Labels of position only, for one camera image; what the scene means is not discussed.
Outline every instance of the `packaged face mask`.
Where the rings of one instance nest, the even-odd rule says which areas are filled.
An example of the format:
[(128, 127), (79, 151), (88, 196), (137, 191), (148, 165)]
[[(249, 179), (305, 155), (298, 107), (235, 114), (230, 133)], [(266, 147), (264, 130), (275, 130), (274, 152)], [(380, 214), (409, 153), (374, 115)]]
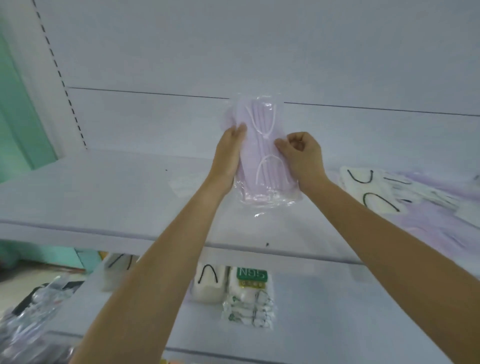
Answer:
[(301, 200), (298, 183), (274, 141), (285, 138), (282, 104), (271, 97), (241, 97), (232, 107), (231, 123), (247, 125), (236, 186), (243, 201), (255, 205), (288, 205)]

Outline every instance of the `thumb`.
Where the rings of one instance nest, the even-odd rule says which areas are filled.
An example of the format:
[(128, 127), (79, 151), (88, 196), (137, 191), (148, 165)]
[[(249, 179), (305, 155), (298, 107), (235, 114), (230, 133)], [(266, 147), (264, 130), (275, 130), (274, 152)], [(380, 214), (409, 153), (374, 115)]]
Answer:
[(275, 146), (287, 160), (292, 158), (296, 152), (295, 148), (285, 139), (276, 139)]

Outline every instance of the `person's left hand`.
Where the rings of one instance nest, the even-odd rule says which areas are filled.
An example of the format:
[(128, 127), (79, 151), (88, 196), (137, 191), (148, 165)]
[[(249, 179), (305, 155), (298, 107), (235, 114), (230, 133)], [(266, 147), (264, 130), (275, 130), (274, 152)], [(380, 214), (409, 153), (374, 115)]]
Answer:
[(232, 126), (227, 129), (218, 145), (212, 167), (205, 183), (213, 186), (223, 196), (226, 195), (233, 185), (233, 178), (237, 172), (240, 161), (240, 148), (247, 133), (247, 126), (240, 125), (238, 128)]

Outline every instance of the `person's right hand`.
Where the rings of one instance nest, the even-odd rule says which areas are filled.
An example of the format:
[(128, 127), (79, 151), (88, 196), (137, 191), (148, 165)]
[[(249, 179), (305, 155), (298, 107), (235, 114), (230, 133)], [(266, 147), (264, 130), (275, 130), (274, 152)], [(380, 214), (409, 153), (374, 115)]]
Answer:
[(275, 146), (288, 162), (294, 178), (303, 193), (328, 181), (322, 160), (322, 149), (307, 132), (292, 133), (287, 139), (276, 139)]

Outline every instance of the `floor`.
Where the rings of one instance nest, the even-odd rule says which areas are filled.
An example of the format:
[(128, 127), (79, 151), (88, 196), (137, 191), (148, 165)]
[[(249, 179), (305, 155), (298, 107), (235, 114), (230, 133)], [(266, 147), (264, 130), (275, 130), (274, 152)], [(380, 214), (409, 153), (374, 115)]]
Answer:
[(70, 280), (85, 280), (86, 274), (79, 269), (48, 266), (33, 262), (20, 262), (11, 271), (0, 271), (0, 317), (9, 308), (14, 308), (33, 288), (51, 282), (59, 274), (70, 273)]

